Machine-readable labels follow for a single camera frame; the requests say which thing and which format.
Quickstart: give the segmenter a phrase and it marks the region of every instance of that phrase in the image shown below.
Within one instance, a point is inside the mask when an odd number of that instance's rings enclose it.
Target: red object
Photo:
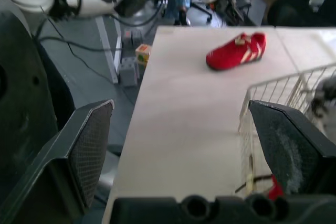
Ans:
[[[234,68],[241,64],[260,60],[265,47],[265,34],[255,33],[247,36],[243,33],[229,43],[209,52],[206,55],[206,63],[215,70]]]
[[[272,175],[272,181],[273,181],[273,187],[272,189],[268,192],[268,198],[271,200],[275,200],[281,195],[284,195],[284,191],[282,191],[281,186],[279,185],[277,179],[275,178],[274,175]]]

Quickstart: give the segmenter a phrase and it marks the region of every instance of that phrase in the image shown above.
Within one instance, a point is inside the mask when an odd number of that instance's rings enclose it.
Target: metal basket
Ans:
[[[311,113],[309,106],[318,83],[336,73],[336,64],[315,68],[298,74],[262,82],[251,86],[246,93],[240,113],[238,133],[241,151],[241,184],[246,190],[240,195],[247,196],[252,191],[266,192],[272,187],[271,180],[251,182],[254,178],[269,175],[271,171],[265,161],[252,115],[248,109],[250,100],[260,100],[290,106],[300,110],[322,133],[323,126]]]

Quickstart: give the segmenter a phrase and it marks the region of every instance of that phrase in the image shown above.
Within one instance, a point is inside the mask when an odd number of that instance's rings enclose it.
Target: white table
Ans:
[[[262,61],[211,71],[205,55],[242,31],[266,33]],[[336,62],[334,51],[325,50],[328,46],[317,39],[319,33],[271,27],[160,27],[103,223],[109,223],[116,197],[182,200],[199,194],[213,200],[232,194],[241,182],[237,128],[247,88]],[[310,45],[298,51],[298,44]]]

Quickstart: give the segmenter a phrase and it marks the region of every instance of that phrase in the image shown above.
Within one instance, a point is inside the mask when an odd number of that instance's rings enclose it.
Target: floor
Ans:
[[[153,11],[153,7],[147,6],[133,21],[140,22],[141,20],[145,20],[151,16]],[[207,24],[207,16],[196,9],[190,9],[188,11],[188,18],[192,26],[225,26],[215,15],[212,22]],[[106,17],[104,18],[104,22],[106,24],[110,44],[114,45],[116,40],[114,21]],[[159,18],[154,23],[139,28],[144,36],[144,42],[151,45],[154,41],[156,28],[159,25],[172,25],[173,22],[173,20]],[[88,47],[102,47],[94,19],[58,22],[56,23],[56,28],[68,40],[84,44]],[[44,36],[59,37],[50,23],[46,23],[43,28],[40,37]],[[93,53],[79,48],[73,48],[74,53],[91,68],[89,69],[83,62],[71,54],[66,44],[56,41],[46,41],[43,45],[67,82],[77,108],[95,101],[105,99],[114,100],[116,108],[112,115],[108,148],[114,149],[116,146],[122,146],[137,100],[144,69],[141,71],[141,78],[137,87],[123,88],[119,84],[112,83],[104,53]],[[92,210],[75,223],[100,223],[103,212],[103,205],[99,202],[94,202]]]

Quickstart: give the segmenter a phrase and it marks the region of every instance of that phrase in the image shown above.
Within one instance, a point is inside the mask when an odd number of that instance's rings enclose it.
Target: sneaker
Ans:
[[[206,55],[207,65],[214,70],[226,70],[242,64],[258,61],[266,47],[266,36],[254,33],[241,34],[229,43],[216,48]]]

